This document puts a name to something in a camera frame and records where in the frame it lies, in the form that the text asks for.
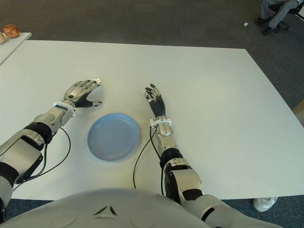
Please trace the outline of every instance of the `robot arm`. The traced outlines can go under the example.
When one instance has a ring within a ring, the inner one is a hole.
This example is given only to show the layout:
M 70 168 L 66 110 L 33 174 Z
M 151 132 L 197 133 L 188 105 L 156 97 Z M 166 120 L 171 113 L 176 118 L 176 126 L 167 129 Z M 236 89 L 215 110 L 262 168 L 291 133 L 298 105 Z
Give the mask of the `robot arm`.
M 281 228 L 243 215 L 223 201 L 203 194 L 198 174 L 180 153 L 174 138 L 171 120 L 166 117 L 165 105 L 159 90 L 151 84 L 146 88 L 145 97 L 155 114 L 150 127 L 156 127 L 156 139 L 160 153 L 160 166 L 164 172 L 166 196 L 181 204 L 187 211 L 210 227 L 219 228 Z
M 54 103 L 48 112 L 37 116 L 28 126 L 18 131 L 0 146 L 0 207 L 5 210 L 14 184 L 22 183 L 41 163 L 41 150 L 49 144 L 59 129 L 75 115 L 75 107 L 98 106 L 101 102 L 87 100 L 88 95 L 100 86 L 97 81 L 74 83 L 65 93 L 62 102 Z

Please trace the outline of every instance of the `small table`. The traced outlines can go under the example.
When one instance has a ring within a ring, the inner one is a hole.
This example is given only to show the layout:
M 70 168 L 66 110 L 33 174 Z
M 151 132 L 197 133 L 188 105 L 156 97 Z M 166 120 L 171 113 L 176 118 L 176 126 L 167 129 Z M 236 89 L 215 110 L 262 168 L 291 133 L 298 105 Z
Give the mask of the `small table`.
M 10 57 L 10 55 L 23 43 L 29 39 L 32 34 L 29 32 L 21 32 L 16 38 L 9 38 L 3 33 L 5 42 L 0 45 L 0 65 Z
M 101 107 L 79 109 L 64 126 L 72 142 L 67 160 L 20 186 L 13 198 L 56 200 L 97 188 L 132 188 L 134 163 L 153 118 L 143 95 L 150 83 L 162 93 L 175 141 L 205 194 L 304 194 L 304 128 L 244 49 L 29 40 L 0 70 L 0 142 L 62 100 L 75 81 L 101 78 L 104 89 Z M 140 127 L 138 150 L 123 161 L 98 160 L 86 143 L 92 124 L 109 113 L 125 113 Z M 67 149 L 59 130 L 48 147 L 46 170 Z M 136 169 L 137 187 L 160 192 L 160 176 L 149 144 Z

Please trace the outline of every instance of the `chair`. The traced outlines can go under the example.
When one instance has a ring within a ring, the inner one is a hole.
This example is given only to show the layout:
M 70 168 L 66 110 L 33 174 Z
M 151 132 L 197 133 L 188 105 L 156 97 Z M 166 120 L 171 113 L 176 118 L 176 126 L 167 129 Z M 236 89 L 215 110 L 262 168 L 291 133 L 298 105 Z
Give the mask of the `chair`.
M 303 1 L 300 5 L 298 5 L 297 8 L 289 10 L 288 13 L 297 15 L 298 17 L 300 17 L 301 19 L 304 20 L 304 17 L 302 17 L 302 16 L 299 14 L 299 12 L 300 12 L 300 10 L 302 9 L 303 5 L 304 5 L 304 1 Z M 275 4 L 275 5 L 270 5 L 270 6 L 269 6 L 269 8 L 270 8 L 273 12 L 275 12 L 275 15 L 276 15 L 276 14 L 278 13 L 278 11 L 280 10 L 280 7 L 281 7 L 281 5 L 277 5 L 277 4 Z M 285 26 L 285 29 L 284 29 L 285 31 L 287 31 L 287 30 L 289 29 L 289 25 L 287 25 L 285 22 L 281 21 L 281 22 L 277 25 L 278 30 L 276 31 L 276 33 L 280 30 L 280 24 L 282 24 L 282 25 Z

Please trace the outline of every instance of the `black cable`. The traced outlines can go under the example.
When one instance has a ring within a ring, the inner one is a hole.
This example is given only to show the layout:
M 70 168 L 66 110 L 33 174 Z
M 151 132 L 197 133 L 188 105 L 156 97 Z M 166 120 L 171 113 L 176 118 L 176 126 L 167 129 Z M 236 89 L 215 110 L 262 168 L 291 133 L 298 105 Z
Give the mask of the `black cable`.
M 33 180 L 33 179 L 35 179 L 35 178 L 37 178 L 37 177 L 40 177 L 40 176 L 42 176 L 42 175 L 44 175 L 44 174 L 46 174 L 46 173 L 52 171 L 52 170 L 55 169 L 57 166 L 59 166 L 61 163 L 63 163 L 64 160 L 68 157 L 68 155 L 70 154 L 70 150 L 71 150 L 71 139 L 70 139 L 70 136 L 67 134 L 67 132 L 66 132 L 62 127 L 60 127 L 60 129 L 61 129 L 62 131 L 64 131 L 64 133 L 66 134 L 66 136 L 67 136 L 67 138 L 68 138 L 68 142 L 69 142 L 68 152 L 67 152 L 66 156 L 64 157 L 64 159 L 63 159 L 61 162 L 59 162 L 57 165 L 55 165 L 53 168 L 51 168 L 50 170 L 48 170 L 48 171 L 42 173 L 43 170 L 44 170 L 44 168 L 45 168 L 45 165 L 46 165 L 46 163 L 47 163 L 47 161 L 46 161 L 46 158 L 47 158 L 47 157 L 46 157 L 46 154 L 47 154 L 47 147 L 48 147 L 48 145 L 46 144 L 45 150 L 44 150 L 44 151 L 45 151 L 45 154 L 44 154 L 44 156 L 45 156 L 45 161 L 44 161 L 44 164 L 43 164 L 43 168 L 41 169 L 41 171 L 40 171 L 37 175 L 32 176 L 32 177 L 29 177 L 27 180 L 24 180 L 21 184 L 24 184 L 24 183 L 26 183 L 26 182 L 28 182 L 28 181 L 31 181 L 31 180 Z M 17 187 L 15 187 L 14 190 L 13 190 L 13 192 L 14 192 L 21 184 L 19 184 Z
M 153 146 L 153 148 L 154 148 L 154 150 L 155 150 L 155 152 L 156 152 L 158 158 L 161 160 L 160 154 L 157 152 L 157 149 L 156 149 L 156 147 L 155 147 L 155 145 L 154 145 L 154 143 L 153 143 L 153 138 L 151 137 L 151 128 L 150 128 L 150 138 L 151 138 L 152 146 Z M 161 169 L 161 193 L 162 193 L 162 195 L 164 195 L 164 194 L 163 194 L 162 179 L 163 179 L 163 169 Z
M 156 152 L 156 154 L 157 154 L 157 157 L 158 157 L 159 159 L 161 159 L 160 154 L 157 152 L 157 149 L 155 148 L 154 143 L 153 143 L 153 138 L 152 138 L 152 136 L 151 136 L 151 127 L 150 127 L 150 139 L 151 139 L 152 146 L 153 146 L 153 148 L 154 148 L 154 150 L 155 150 L 155 152 Z
M 161 169 L 161 193 L 163 194 L 163 186 L 162 186 L 162 179 L 163 179 L 163 169 Z
M 37 175 L 33 176 L 33 177 L 36 177 L 36 176 L 39 176 L 43 171 L 44 169 L 46 168 L 46 165 L 47 165 L 47 149 L 48 149 L 48 144 L 46 144 L 46 146 L 44 147 L 44 161 L 43 161 L 43 167 L 42 169 L 40 170 L 39 173 L 37 173 Z
M 133 169 L 133 185 L 134 185 L 134 188 L 136 189 L 136 185 L 135 185 L 135 169 L 136 169 L 136 165 L 137 165 L 137 162 L 141 156 L 141 154 L 143 153 L 143 150 L 146 148 L 146 146 L 148 145 L 148 143 L 151 141 L 152 137 L 155 135 L 156 131 L 153 133 L 153 135 L 150 137 L 150 139 L 148 140 L 148 142 L 145 144 L 145 146 L 143 147 L 142 151 L 140 152 L 136 162 L 135 162 L 135 165 L 134 165 L 134 169 Z

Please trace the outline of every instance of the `floor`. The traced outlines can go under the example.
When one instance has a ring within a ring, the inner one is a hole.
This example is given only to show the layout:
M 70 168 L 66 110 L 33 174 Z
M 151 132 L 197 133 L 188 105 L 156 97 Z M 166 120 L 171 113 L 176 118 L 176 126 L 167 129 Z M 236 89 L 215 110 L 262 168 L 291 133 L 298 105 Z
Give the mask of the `floor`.
M 15 24 L 31 39 L 245 48 L 292 109 L 304 99 L 304 22 L 262 36 L 258 0 L 0 0 L 0 27 Z M 252 200 L 228 200 L 246 215 L 286 228 L 304 226 L 304 196 L 281 197 L 259 213 Z M 12 200 L 11 218 L 45 202 Z

